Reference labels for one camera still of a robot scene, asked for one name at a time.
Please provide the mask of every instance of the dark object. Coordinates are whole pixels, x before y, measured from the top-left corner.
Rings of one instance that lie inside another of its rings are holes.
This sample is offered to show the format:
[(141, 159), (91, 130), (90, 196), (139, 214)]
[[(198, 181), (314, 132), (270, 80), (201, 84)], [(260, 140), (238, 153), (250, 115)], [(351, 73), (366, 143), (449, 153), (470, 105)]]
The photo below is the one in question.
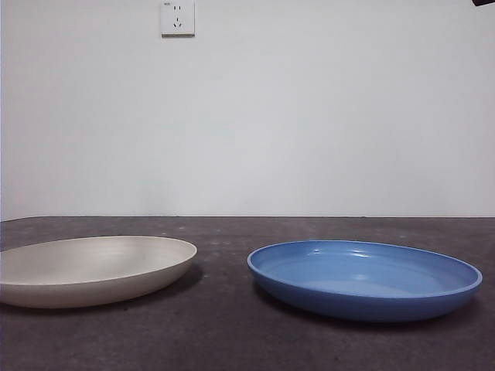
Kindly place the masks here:
[(476, 6), (491, 4), (492, 2), (495, 2), (495, 0), (473, 0), (474, 5)]

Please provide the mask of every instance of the gray table surface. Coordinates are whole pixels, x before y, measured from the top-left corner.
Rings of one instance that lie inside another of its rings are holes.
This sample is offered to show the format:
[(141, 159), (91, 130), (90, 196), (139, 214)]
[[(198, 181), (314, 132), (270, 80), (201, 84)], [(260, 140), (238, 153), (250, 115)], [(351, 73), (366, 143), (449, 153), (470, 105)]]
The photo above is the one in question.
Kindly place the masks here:
[[(2, 249), (75, 237), (149, 235), (196, 244), (192, 269), (156, 293), (66, 310), (0, 306), (2, 371), (495, 370), (495, 219), (44, 217), (2, 223)], [(448, 254), (484, 276), (465, 307), (423, 322), (324, 318), (253, 284), (246, 256), (332, 239)]]

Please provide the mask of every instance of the wall socket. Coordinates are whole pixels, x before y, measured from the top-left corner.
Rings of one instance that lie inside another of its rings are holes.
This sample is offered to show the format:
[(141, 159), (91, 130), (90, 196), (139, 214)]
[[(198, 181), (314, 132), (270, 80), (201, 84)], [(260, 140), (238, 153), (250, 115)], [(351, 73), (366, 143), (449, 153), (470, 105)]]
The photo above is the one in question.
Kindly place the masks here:
[(194, 36), (194, 0), (162, 0), (162, 37)]

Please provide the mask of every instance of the plate rim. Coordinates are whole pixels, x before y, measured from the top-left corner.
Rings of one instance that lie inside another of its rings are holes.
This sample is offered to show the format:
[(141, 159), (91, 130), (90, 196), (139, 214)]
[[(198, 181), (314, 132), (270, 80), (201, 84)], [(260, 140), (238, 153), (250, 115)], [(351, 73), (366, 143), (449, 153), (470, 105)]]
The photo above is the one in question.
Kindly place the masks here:
[[(258, 254), (260, 251), (263, 251), (263, 250), (266, 250), (266, 249), (269, 249), (269, 248), (273, 248), (273, 247), (276, 247), (276, 246), (280, 246), (280, 245), (287, 245), (287, 244), (292, 244), (292, 243), (306, 243), (306, 242), (363, 243), (363, 244), (373, 244), (373, 245), (381, 245), (381, 246), (387, 246), (387, 247), (395, 247), (395, 248), (406, 249), (406, 250), (417, 250), (417, 251), (421, 251), (422, 253), (433, 254), (433, 255), (440, 256), (440, 257), (445, 257), (445, 258), (448, 258), (448, 259), (451, 259), (451, 260), (455, 260), (458, 263), (461, 263), (462, 265), (467, 266), (468, 268), (472, 269), (476, 273), (476, 280), (475, 280), (474, 283), (472, 283), (472, 284), (470, 284), (468, 286), (465, 286), (463, 288), (457, 288), (455, 290), (449, 290), (449, 291), (442, 291), (442, 292), (434, 293), (434, 294), (410, 294), (410, 295), (395, 295), (395, 294), (391, 294), (391, 295), (353, 294), (353, 293), (350, 293), (349, 291), (338, 291), (338, 290), (330, 290), (330, 289), (329, 290), (324, 290), (322, 288), (311, 288), (309, 286), (305, 286), (304, 284), (296, 284), (295, 282), (291, 282), (291, 281), (287, 281), (287, 280), (284, 280), (284, 279), (276, 278), (275, 276), (273, 276), (271, 274), (266, 274), (265, 272), (263, 272), (263, 271), (259, 270), (258, 268), (256, 268), (255, 265), (251, 261), (252, 257), (255, 254)], [(256, 250), (252, 251), (247, 256), (247, 265), (249, 266), (249, 268), (253, 272), (255, 272), (257, 274), (260, 274), (262, 277), (266, 277), (266, 278), (268, 278), (268, 279), (270, 279), (272, 281), (275, 281), (275, 282), (286, 284), (286, 285), (291, 286), (293, 288), (299, 288), (299, 289), (304, 289), (304, 290), (308, 290), (308, 291), (315, 291), (315, 292), (320, 292), (320, 293), (324, 293), (324, 294), (338, 294), (338, 295), (345, 295), (345, 296), (350, 296), (350, 297), (360, 297), (360, 298), (403, 299), (403, 300), (405, 300), (405, 299), (418, 299), (418, 298), (441, 298), (441, 297), (450, 296), (450, 295), (454, 295), (454, 294), (461, 294), (463, 292), (467, 292), (467, 291), (473, 290), (474, 288), (477, 288), (478, 286), (480, 286), (481, 282), (483, 281), (483, 275), (481, 274), (481, 271), (478, 268), (474, 267), (473, 265), (471, 265), (471, 264), (469, 264), (469, 263), (467, 263), (467, 262), (465, 262), (463, 260), (457, 259), (455, 257), (450, 257), (449, 255), (440, 254), (440, 253), (436, 253), (436, 252), (429, 251), (429, 250), (418, 249), (416, 247), (406, 247), (406, 246), (394, 245), (394, 244), (391, 244), (391, 243), (380, 243), (380, 242), (370, 242), (370, 241), (355, 241), (355, 240), (299, 240), (299, 241), (288, 241), (288, 242), (273, 243), (271, 245), (260, 247), (260, 248), (258, 248)]]
[(23, 248), (23, 247), (30, 247), (30, 246), (35, 246), (35, 245), (40, 245), (40, 244), (44, 244), (44, 243), (53, 243), (53, 242), (64, 242), (64, 241), (72, 241), (72, 240), (92, 240), (92, 239), (107, 239), (107, 238), (129, 238), (129, 237), (132, 237), (132, 238), (145, 238), (145, 239), (163, 239), (163, 240), (174, 240), (174, 241), (179, 241), (180, 243), (184, 243), (186, 245), (190, 245), (192, 248), (193, 248), (193, 253), (187, 257), (186, 259), (184, 260), (181, 260), (179, 263), (176, 263), (176, 264), (172, 264), (172, 265), (169, 265), (167, 267), (160, 267), (159, 269), (155, 269), (155, 270), (151, 270), (151, 271), (146, 271), (146, 272), (141, 272), (141, 273), (137, 273), (137, 274), (127, 274), (127, 275), (122, 275), (120, 277), (112, 277), (112, 278), (105, 278), (103, 280), (86, 280), (86, 281), (78, 281), (78, 282), (63, 282), (63, 283), (50, 283), (50, 284), (47, 284), (47, 283), (22, 283), (22, 282), (12, 282), (12, 281), (5, 281), (2, 277), (2, 275), (0, 274), (0, 287), (2, 286), (10, 286), (10, 287), (14, 287), (14, 286), (19, 286), (19, 287), (56, 287), (56, 286), (70, 286), (70, 285), (77, 285), (77, 284), (96, 284), (96, 283), (101, 283), (101, 282), (109, 282), (109, 281), (116, 281), (116, 280), (122, 280), (122, 279), (126, 279), (126, 278), (132, 278), (132, 277), (139, 277), (139, 276), (142, 276), (142, 275), (146, 275), (146, 274), (151, 274), (151, 273), (156, 273), (156, 272), (160, 272), (160, 271), (163, 271), (165, 269), (168, 269), (168, 268), (171, 268), (171, 267), (176, 267), (180, 264), (184, 264), (186, 263), (187, 261), (190, 261), (192, 260), (197, 252), (198, 252), (198, 249), (197, 247), (188, 242), (188, 241), (185, 241), (185, 240), (179, 240), (177, 238), (170, 238), (170, 237), (159, 237), (159, 236), (143, 236), (143, 235), (122, 235), (122, 236), (119, 236), (119, 235), (111, 235), (111, 236), (93, 236), (93, 237), (76, 237), (76, 238), (67, 238), (67, 239), (62, 239), (62, 240), (51, 240), (51, 241), (45, 241), (45, 242), (38, 242), (38, 243), (30, 243), (28, 245), (22, 245), (22, 246), (19, 246), (19, 247), (13, 247), (12, 249), (8, 249), (8, 250), (5, 250), (5, 251), (0, 251), (0, 261), (2, 259), (2, 255), (5, 254), (5, 253), (8, 253), (9, 251), (11, 250), (15, 250), (15, 249), (20, 249), (20, 248)]

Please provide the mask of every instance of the plate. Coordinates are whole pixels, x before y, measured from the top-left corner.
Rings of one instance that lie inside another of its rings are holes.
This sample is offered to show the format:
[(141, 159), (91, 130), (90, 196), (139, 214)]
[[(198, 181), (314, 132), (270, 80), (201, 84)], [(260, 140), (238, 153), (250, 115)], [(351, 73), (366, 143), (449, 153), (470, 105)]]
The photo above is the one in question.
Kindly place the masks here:
[(279, 300), (367, 322), (444, 315), (467, 303), (482, 281), (480, 271), (453, 257), (371, 242), (278, 243), (251, 253), (247, 265)]
[(0, 253), (0, 301), (74, 308), (122, 301), (171, 284), (191, 265), (191, 243), (163, 237), (90, 237)]

